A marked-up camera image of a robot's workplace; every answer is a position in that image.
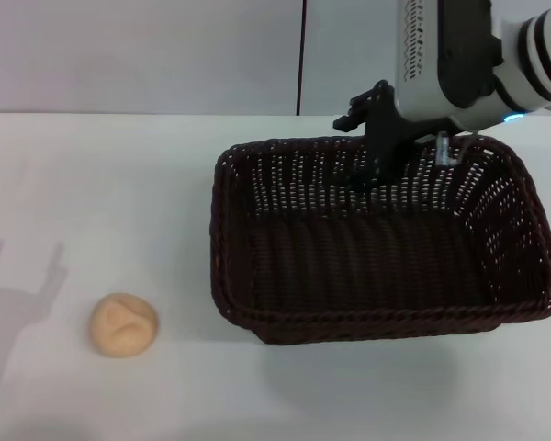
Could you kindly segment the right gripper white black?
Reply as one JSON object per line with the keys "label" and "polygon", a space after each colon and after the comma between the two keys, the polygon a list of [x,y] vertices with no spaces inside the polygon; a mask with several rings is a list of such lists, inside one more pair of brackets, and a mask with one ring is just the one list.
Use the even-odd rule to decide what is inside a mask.
{"label": "right gripper white black", "polygon": [[[397,12],[395,88],[377,82],[332,124],[344,133],[365,126],[365,166],[347,180],[360,193],[400,180],[418,139],[485,130],[506,115],[494,74],[503,58],[490,1],[399,1]],[[460,136],[440,131],[434,164],[459,166],[465,150]]]}

